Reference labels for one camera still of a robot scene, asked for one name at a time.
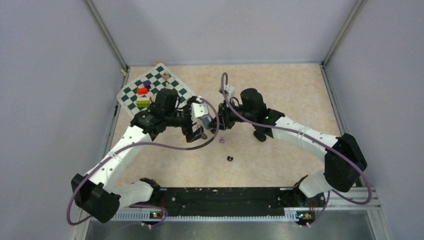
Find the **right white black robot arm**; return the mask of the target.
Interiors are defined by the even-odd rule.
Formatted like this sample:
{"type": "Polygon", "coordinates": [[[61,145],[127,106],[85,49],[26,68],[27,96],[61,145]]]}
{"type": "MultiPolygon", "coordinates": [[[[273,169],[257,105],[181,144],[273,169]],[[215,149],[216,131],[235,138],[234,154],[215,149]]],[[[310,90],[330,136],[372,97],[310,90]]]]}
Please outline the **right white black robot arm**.
{"type": "Polygon", "coordinates": [[[249,123],[255,128],[253,134],[259,141],[264,142],[267,137],[287,141],[323,162],[324,170],[307,175],[295,184],[293,200],[297,205],[307,206],[314,196],[327,191],[347,193],[364,175],[368,164],[352,135],[335,136],[304,126],[268,108],[255,88],[241,92],[240,105],[230,101],[235,92],[232,86],[226,85],[218,91],[224,101],[218,106],[218,116],[210,123],[212,128],[219,125],[221,130],[229,130],[235,123],[249,123]]]}

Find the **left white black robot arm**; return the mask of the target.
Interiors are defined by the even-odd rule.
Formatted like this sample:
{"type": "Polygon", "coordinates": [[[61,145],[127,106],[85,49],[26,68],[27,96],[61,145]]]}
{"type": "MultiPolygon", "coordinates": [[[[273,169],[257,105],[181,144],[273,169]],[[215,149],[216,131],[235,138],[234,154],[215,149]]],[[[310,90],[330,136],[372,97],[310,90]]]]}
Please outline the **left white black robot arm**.
{"type": "Polygon", "coordinates": [[[211,143],[208,140],[193,147],[177,147],[155,142],[157,136],[168,127],[181,128],[186,142],[206,139],[203,127],[194,129],[197,120],[210,119],[209,109],[216,113],[210,102],[201,96],[193,96],[187,104],[177,107],[178,93],[164,88],[155,95],[148,110],[140,111],[131,120],[116,145],[85,174],[77,173],[71,180],[72,196],[66,210],[67,222],[71,221],[72,204],[84,210],[89,218],[107,223],[122,208],[136,203],[154,207],[160,202],[160,186],[149,178],[117,187],[116,183],[135,157],[146,147],[155,146],[174,150],[197,150],[211,143]]]}

